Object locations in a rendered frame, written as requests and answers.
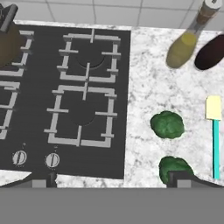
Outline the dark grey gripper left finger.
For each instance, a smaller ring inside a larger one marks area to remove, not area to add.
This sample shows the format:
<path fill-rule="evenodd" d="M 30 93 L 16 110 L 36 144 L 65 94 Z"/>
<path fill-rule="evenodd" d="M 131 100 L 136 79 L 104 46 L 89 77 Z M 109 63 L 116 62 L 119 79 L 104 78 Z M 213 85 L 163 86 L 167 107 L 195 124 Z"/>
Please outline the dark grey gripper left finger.
<path fill-rule="evenodd" d="M 2 188 L 56 188 L 57 173 L 50 172 L 33 172 L 24 179 L 2 185 Z"/>

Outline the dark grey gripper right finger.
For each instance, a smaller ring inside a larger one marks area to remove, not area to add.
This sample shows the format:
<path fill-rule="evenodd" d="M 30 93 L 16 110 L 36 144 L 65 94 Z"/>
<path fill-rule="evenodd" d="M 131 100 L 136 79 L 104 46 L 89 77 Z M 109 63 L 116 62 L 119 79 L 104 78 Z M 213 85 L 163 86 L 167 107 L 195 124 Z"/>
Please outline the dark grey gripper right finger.
<path fill-rule="evenodd" d="M 202 180 L 187 171 L 169 171 L 168 188 L 222 188 L 222 185 Z"/>

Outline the green broccoli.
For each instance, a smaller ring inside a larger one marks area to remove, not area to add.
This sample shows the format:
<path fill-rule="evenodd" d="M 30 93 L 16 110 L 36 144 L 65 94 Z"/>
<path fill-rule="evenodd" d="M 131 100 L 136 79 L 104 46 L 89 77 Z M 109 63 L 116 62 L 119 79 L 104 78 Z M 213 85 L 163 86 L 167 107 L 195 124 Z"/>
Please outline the green broccoli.
<path fill-rule="evenodd" d="M 150 119 L 150 127 L 160 138 L 174 139 L 181 137 L 185 132 L 182 117 L 168 110 L 155 114 Z"/>
<path fill-rule="evenodd" d="M 167 156 L 159 162 L 159 177 L 166 185 L 169 181 L 169 171 L 185 171 L 193 174 L 192 167 L 181 157 Z"/>

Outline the silver hob knob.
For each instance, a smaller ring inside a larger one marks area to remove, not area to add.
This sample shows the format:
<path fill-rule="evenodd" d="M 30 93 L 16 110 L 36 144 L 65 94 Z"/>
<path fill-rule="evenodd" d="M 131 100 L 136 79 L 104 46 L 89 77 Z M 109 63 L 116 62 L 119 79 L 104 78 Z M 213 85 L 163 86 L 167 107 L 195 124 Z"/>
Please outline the silver hob knob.
<path fill-rule="evenodd" d="M 12 156 L 12 162 L 14 165 L 23 165 L 26 162 L 27 154 L 24 150 L 16 151 Z"/>
<path fill-rule="evenodd" d="M 57 153 L 50 153 L 45 157 L 45 164 L 49 168 L 55 168 L 60 163 L 60 156 Z"/>

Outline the black gas hob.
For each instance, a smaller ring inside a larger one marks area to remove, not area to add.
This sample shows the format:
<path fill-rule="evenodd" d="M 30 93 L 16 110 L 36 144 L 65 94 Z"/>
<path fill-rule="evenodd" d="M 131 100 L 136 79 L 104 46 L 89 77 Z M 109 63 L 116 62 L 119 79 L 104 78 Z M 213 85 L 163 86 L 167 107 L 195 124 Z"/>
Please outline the black gas hob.
<path fill-rule="evenodd" d="M 0 169 L 122 179 L 130 32 L 18 29 L 21 52 L 0 70 Z M 13 164 L 16 151 L 26 152 L 24 164 Z"/>

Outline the dark maroon bottle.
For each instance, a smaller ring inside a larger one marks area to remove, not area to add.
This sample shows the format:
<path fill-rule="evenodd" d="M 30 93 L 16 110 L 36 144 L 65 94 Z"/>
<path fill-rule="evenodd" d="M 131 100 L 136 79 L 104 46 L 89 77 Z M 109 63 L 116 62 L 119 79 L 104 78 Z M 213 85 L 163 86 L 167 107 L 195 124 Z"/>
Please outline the dark maroon bottle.
<path fill-rule="evenodd" d="M 199 70 L 216 66 L 224 58 L 224 33 L 207 42 L 196 55 L 194 65 Z"/>

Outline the yellow oil bottle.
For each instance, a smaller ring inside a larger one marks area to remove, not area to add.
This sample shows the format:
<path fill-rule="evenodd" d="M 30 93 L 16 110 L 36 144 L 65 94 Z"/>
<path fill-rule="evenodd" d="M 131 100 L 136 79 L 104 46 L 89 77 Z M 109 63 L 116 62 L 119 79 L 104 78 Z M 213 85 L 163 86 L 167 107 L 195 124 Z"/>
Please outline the yellow oil bottle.
<path fill-rule="evenodd" d="M 223 0 L 203 0 L 190 26 L 171 44 L 166 55 L 170 68 L 182 67 L 193 55 L 201 31 L 221 8 Z"/>

